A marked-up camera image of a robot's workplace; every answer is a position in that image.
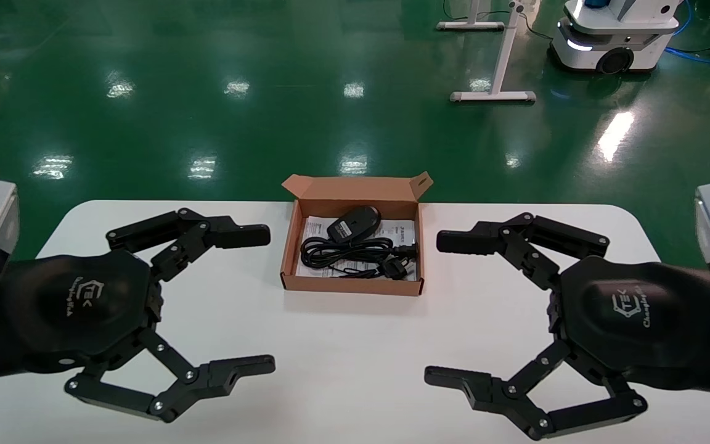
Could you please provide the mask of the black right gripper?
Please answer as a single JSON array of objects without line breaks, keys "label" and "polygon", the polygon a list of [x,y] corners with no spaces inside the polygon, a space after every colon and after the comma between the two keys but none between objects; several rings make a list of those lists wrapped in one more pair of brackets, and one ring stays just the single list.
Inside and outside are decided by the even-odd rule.
[{"label": "black right gripper", "polygon": [[[539,289],[554,290],[550,332],[559,340],[508,381],[443,366],[427,366],[423,380],[461,390],[472,410],[502,415],[532,440],[608,427],[645,413],[645,399],[623,376],[609,373],[693,377],[710,349],[710,278],[702,270],[659,262],[610,262],[600,258],[609,244],[604,235],[530,213],[504,222],[479,221],[469,231],[439,231],[439,252],[500,255]],[[560,265],[539,247],[580,261],[560,274]],[[530,391],[574,356],[608,372],[595,372],[608,399],[544,411]]]}]

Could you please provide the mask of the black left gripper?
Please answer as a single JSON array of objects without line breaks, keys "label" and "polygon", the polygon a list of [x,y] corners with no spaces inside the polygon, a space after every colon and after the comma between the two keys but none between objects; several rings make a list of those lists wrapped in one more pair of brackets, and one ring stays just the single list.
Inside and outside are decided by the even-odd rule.
[{"label": "black left gripper", "polygon": [[[240,377],[274,372],[274,357],[192,366],[157,332],[143,329],[160,320],[158,281],[171,281],[211,248],[261,247],[270,241],[265,224],[242,226],[231,216],[180,208],[111,230],[107,242],[116,251],[104,255],[14,262],[0,283],[0,307],[15,335],[20,371],[50,374],[86,365],[65,383],[65,393],[151,421],[174,422],[198,401],[227,397]],[[135,256],[156,245],[166,247],[150,265]],[[102,381],[107,371],[142,351],[175,376],[166,390],[152,395]]]}]

